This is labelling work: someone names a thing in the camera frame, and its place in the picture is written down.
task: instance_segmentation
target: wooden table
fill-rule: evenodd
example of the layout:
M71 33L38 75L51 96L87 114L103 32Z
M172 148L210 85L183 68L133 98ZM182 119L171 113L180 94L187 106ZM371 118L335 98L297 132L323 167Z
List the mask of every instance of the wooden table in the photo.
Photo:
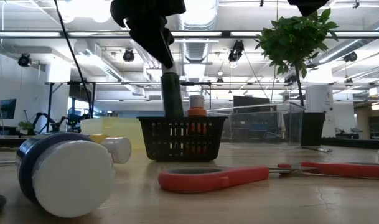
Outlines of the wooden table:
M159 188L163 169L185 166L250 166L279 162L378 162L376 151L334 148L331 154L284 150L260 144L222 144L206 164L158 163L134 152L116 166L116 188L98 210L80 218L53 217L21 193L16 167L0 167L0 194L8 203L0 223L379 223L379 180L271 175L262 182L203 194L174 194ZM11 152L0 152L10 160Z

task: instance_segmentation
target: ceiling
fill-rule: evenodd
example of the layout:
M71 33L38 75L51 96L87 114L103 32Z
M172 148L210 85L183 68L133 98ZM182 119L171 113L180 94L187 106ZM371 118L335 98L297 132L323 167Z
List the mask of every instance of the ceiling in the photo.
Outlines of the ceiling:
M331 0L326 6L332 7L331 20L340 26L337 30L355 31L368 30L370 25L379 21L379 1L359 1L360 6L353 9L355 1ZM215 30L262 30L264 27L271 27L271 20L278 17L300 16L296 7L289 6L286 0L264 1L264 6L259 7L260 1L239 1L239 0L219 0L217 26ZM171 30L178 30L177 16L167 18L167 27ZM77 17L74 21L66 24L69 31L99 31L99 30L121 30L112 19L104 23L95 22L89 17ZM0 0L0 30L25 30L25 31L60 31L60 24L57 20L53 1L33 1L33 0ZM97 44L102 50L101 57L115 68L125 80L133 82L148 82L143 75L144 61L134 49L135 60L133 62L124 62L123 53L126 48L133 48L129 39L87 39L89 45ZM269 67L269 60L264 59L260 53L261 49L255 50L256 42L253 39L243 39L246 54L238 62L236 68L230 68L228 63L228 51L235 43L235 39L211 39L213 43L209 44L208 57L205 62L204 74L200 75L199 81L215 82L219 77L218 72L223 72L222 78L225 82L254 82L255 76L260 82L272 82L274 77L273 67ZM339 39L336 42L333 39L326 39L325 44L329 48L348 42L347 39ZM13 46L45 46L51 47L56 51L72 59L64 39L4 39L4 44ZM171 45L171 51L176 62L183 62L180 43ZM355 62L347 63L347 69L343 61L336 60L328 63L332 68L334 81L343 82L344 77L354 76L356 82L370 83L379 82L379 71L371 73L362 78L356 79L357 76L364 72L379 67L379 39L367 44L355 51L358 59ZM88 80L98 82L112 82L102 69L97 68L85 58L79 60L80 66L84 69L85 76ZM178 72L185 77L185 70L182 64L178 64ZM214 86L213 89L227 90L228 85ZM231 86L233 90L243 94L244 91L250 90L247 94L257 95L261 92L259 85L252 86ZM335 90L348 90L345 86L334 86ZM360 93L368 90L369 86L361 86L348 93ZM276 86L280 90L276 93L283 92L287 88ZM124 86L100 86L99 91L128 91ZM149 86L146 91L159 91L160 86Z

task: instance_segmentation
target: plastic basket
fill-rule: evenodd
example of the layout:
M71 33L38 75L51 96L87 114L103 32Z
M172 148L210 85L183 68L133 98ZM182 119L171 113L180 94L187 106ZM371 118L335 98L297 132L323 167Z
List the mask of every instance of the plastic basket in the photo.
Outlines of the plastic basket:
M156 161L217 158L226 117L140 117L147 157Z

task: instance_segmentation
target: white cap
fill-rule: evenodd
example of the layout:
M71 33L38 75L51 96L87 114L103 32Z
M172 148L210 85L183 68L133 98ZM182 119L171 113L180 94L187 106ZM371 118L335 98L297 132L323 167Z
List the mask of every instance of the white cap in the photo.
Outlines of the white cap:
M192 95L189 98L190 108L204 108L204 96Z
M108 151L95 142L66 141L48 148L33 171L35 197L49 213L79 217L102 205L114 186Z
M131 142L128 138L106 138L101 145L111 154L114 163L125 164L131 156Z

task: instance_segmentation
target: white wall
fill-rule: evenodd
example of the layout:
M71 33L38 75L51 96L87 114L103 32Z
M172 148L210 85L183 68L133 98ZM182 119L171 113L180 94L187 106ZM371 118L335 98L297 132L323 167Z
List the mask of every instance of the white wall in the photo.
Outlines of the white wall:
M352 102L335 102L333 104L333 112L336 128L343 129L346 133L350 133L351 128L357 127Z
M14 119L4 120L5 126L17 126L19 122L26 121L23 110L27 110L29 119L36 112L46 111L45 78L45 72L22 68L16 60L0 54L0 100L17 100Z

